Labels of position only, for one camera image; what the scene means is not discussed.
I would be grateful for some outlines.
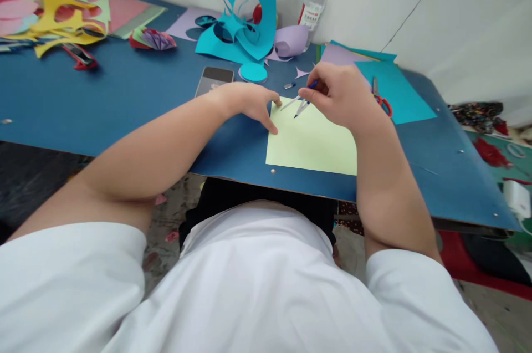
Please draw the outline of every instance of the blue table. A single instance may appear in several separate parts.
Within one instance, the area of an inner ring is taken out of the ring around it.
[[[185,8],[168,8],[150,27],[166,30]],[[0,140],[97,156],[142,124],[191,100],[206,66],[239,64],[194,53],[195,42],[177,40],[174,52],[133,50],[127,41],[107,38],[88,48],[99,71],[79,72],[62,50],[38,60],[32,50],[0,56]],[[290,62],[269,62],[264,84],[294,97],[295,67],[310,70],[316,50]],[[402,146],[432,216],[488,227],[519,229],[492,176],[432,82],[405,71],[407,79],[437,113],[435,119],[397,126]],[[296,80],[298,86],[306,78]],[[205,147],[191,172],[243,183],[354,201],[356,178],[265,164],[267,131],[239,115]]]

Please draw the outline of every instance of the scissors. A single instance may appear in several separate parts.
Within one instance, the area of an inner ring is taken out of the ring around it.
[[[386,100],[386,98],[383,98],[378,93],[378,80],[376,77],[373,78],[373,95],[375,99],[377,100],[378,104],[384,109],[384,112],[388,115],[388,117],[391,119],[393,115],[392,106],[390,103]]]
[[[308,86],[309,89],[313,89],[315,88],[316,86],[318,85],[318,81],[316,80],[315,82],[313,82],[311,85]],[[283,109],[287,108],[288,106],[290,106],[291,104],[293,104],[294,102],[296,102],[297,100],[299,100],[301,97],[298,95],[296,98],[294,98],[292,101],[290,101],[289,103],[287,103],[286,105],[283,106]],[[296,117],[298,117],[299,115],[301,115],[301,113],[310,105],[310,102],[308,101],[301,101],[301,104],[299,104],[299,109],[297,110],[297,112],[295,113],[295,116],[294,116],[294,119]]]

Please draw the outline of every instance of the teal paper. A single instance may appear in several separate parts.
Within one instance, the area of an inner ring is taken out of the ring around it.
[[[390,103],[395,124],[436,117],[393,62],[357,62],[355,65],[371,85],[377,77],[378,92]]]
[[[331,44],[336,44],[341,47],[344,47],[345,49],[348,49],[349,51],[353,51],[357,54],[366,55],[367,57],[372,57],[372,58],[375,58],[381,61],[386,61],[386,62],[393,62],[395,58],[397,57],[396,54],[386,54],[386,53],[380,53],[377,51],[368,51],[368,50],[361,50],[357,48],[351,48],[351,47],[348,47],[347,45],[340,44],[339,42],[336,42],[334,40],[331,41]],[[323,55],[323,51],[325,51],[325,47],[326,47],[325,44],[322,44],[320,46],[321,55]]]

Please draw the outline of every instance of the right hand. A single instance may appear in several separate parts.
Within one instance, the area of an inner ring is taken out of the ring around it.
[[[355,134],[378,119],[388,119],[357,67],[320,62],[310,73],[307,86],[316,80],[315,89],[302,88],[299,95],[331,122]]]

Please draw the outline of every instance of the smartphone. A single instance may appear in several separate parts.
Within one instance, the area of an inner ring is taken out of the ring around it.
[[[196,96],[200,96],[214,90],[217,86],[225,83],[231,83],[234,80],[234,72],[232,70],[211,68],[207,66],[203,70],[201,79],[199,80]]]

